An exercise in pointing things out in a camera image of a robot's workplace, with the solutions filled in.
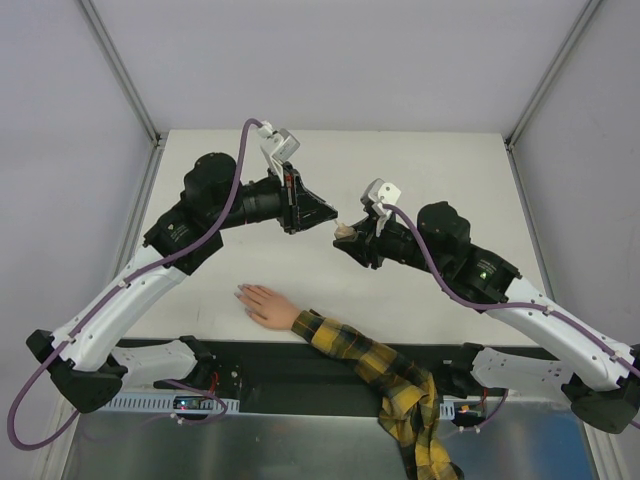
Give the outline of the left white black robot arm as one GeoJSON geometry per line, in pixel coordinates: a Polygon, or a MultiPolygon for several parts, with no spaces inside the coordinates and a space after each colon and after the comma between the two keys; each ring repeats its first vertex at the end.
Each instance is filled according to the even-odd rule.
{"type": "Polygon", "coordinates": [[[219,233],[199,241],[214,224],[229,229],[275,219],[285,233],[295,234],[338,216],[290,163],[281,176],[268,173],[248,184],[235,180],[236,167],[224,153],[200,157],[184,177],[178,202],[145,234],[103,297],[57,330],[28,337],[29,350],[77,411],[94,412],[125,387],[167,388],[173,380],[191,389],[211,387],[217,362],[192,336],[133,349],[118,343],[154,303],[222,248],[219,233]]]}

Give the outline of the mannequin hand with painted nails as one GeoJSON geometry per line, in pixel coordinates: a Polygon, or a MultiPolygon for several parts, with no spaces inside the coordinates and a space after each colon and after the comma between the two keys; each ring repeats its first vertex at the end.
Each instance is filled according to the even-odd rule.
{"type": "Polygon", "coordinates": [[[288,331],[301,310],[285,296],[260,285],[243,284],[235,293],[246,314],[269,330],[288,331]]]}

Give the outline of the beige nail polish bottle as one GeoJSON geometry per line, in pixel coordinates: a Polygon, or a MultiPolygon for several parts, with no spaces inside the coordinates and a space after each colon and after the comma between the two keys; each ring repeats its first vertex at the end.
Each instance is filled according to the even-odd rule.
{"type": "Polygon", "coordinates": [[[336,240],[352,238],[356,235],[357,231],[353,227],[340,222],[336,224],[336,229],[334,231],[334,238],[336,240]]]}

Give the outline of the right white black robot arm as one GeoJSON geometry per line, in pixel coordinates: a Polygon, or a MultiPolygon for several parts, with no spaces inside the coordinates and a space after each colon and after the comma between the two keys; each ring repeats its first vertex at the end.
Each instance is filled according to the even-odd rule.
{"type": "Polygon", "coordinates": [[[449,368],[455,395],[498,388],[558,403],[606,433],[639,425],[638,347],[588,326],[507,260],[474,245],[469,221],[447,202],[422,207],[415,222],[395,206],[371,207],[363,220],[339,225],[333,245],[366,268],[393,260],[431,274],[451,300],[516,329],[552,356],[466,344],[449,368]]]}

